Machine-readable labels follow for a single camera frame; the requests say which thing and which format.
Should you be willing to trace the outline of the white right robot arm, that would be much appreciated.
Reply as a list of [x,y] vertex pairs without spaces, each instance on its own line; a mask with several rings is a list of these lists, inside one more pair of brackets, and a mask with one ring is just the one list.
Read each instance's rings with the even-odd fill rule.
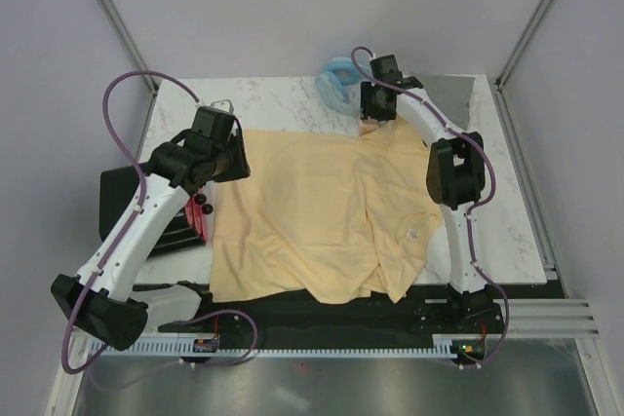
[[407,121],[429,149],[426,188],[440,206],[450,259],[449,285],[459,294],[477,293],[486,280],[477,271],[477,242],[472,210],[478,207],[491,168],[476,132],[455,125],[422,88],[408,90],[407,79],[389,88],[365,81],[360,85],[361,116],[377,121]]

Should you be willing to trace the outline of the aluminium frame post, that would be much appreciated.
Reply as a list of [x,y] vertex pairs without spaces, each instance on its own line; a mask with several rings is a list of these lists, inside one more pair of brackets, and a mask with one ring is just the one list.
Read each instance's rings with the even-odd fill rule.
[[122,49],[135,69],[146,70],[148,65],[139,51],[133,35],[121,16],[114,0],[96,0],[113,29]]
[[511,79],[533,37],[539,30],[541,24],[547,18],[556,1],[557,0],[539,0],[537,2],[511,54],[506,59],[501,71],[493,80],[493,84],[499,92],[502,92],[505,85]]

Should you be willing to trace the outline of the yellow t shirt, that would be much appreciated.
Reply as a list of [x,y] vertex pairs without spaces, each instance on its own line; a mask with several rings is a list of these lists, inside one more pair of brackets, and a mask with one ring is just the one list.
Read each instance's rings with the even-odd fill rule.
[[250,176],[216,191],[216,302],[295,290],[325,304],[407,294],[443,221],[410,124],[359,137],[247,131],[245,144]]

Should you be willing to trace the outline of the black pink drawer organizer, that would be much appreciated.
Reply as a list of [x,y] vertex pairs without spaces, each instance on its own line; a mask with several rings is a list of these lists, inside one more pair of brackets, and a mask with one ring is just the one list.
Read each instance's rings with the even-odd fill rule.
[[[100,174],[98,232],[102,241],[112,231],[137,188],[138,176],[133,167],[107,170]],[[167,225],[149,257],[204,246],[210,239],[208,216],[213,211],[207,193],[200,189]]]

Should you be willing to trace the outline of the small pink cube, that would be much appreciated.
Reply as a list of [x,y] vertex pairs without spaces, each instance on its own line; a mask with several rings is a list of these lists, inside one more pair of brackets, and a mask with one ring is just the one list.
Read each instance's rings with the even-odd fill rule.
[[359,121],[359,136],[375,132],[380,127],[380,123],[375,119],[365,119]]

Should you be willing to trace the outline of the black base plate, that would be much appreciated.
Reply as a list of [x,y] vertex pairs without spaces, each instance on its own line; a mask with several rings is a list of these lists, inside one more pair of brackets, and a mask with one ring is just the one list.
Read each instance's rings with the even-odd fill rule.
[[306,290],[223,304],[215,303],[207,293],[198,314],[227,308],[248,314],[258,330],[255,346],[419,347],[431,344],[435,334],[479,335],[482,325],[490,334],[502,330],[500,306],[457,324],[451,320],[447,298],[447,289],[441,285],[414,285],[398,303],[375,293],[341,305],[322,304]]

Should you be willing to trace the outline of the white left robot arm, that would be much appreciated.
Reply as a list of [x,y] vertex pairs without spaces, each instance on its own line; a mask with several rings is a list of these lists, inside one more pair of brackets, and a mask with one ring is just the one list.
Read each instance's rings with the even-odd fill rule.
[[51,286],[71,325],[118,351],[147,328],[182,321],[203,331],[213,323],[213,306],[189,282],[131,295],[145,260],[187,203],[209,182],[250,175],[240,122],[203,106],[191,128],[155,148],[138,173],[137,191],[101,247],[76,275],[59,275]]

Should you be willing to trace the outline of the aluminium frame post right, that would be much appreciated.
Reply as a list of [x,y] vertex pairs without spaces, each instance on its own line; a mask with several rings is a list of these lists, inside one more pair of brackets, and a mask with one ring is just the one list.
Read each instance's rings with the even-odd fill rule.
[[505,85],[511,79],[533,37],[539,30],[541,24],[547,18],[556,1],[557,0],[539,0],[537,2],[511,54],[506,59],[501,71],[493,80],[493,84],[499,92],[502,92]]

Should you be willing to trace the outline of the aluminium frame post left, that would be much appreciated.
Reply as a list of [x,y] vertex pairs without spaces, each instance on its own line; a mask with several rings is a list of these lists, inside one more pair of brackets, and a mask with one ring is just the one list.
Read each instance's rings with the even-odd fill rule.
[[96,0],[113,29],[122,49],[135,69],[146,70],[148,65],[139,51],[133,35],[121,16],[114,0]]

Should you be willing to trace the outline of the aluminium frame rail front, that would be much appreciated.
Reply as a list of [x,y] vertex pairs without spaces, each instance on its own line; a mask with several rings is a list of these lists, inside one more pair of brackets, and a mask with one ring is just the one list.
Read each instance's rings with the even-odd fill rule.
[[[543,301],[534,298],[495,301],[487,294],[482,297],[485,301],[484,305],[474,307],[468,312],[460,311],[447,298],[446,304],[451,312],[451,320],[457,324],[471,321],[488,314],[496,306],[500,306],[502,330],[493,333],[494,335],[514,329],[546,333],[549,330],[590,330],[593,327],[593,317],[588,305],[584,302],[553,298]],[[159,319],[149,312],[144,302],[131,299],[126,303],[118,303],[99,297],[95,306],[85,306],[81,310],[76,325],[109,346],[122,351],[128,349],[144,331],[149,329],[163,328],[166,331],[174,331],[178,328],[189,331],[193,327],[206,329],[211,319],[210,315],[219,311],[226,314],[225,318],[218,322],[219,333],[232,334],[236,327],[235,321],[247,315],[230,308],[203,316],[200,316],[198,311],[190,319],[181,317]],[[490,334],[486,332],[484,325],[481,326],[481,333]]]

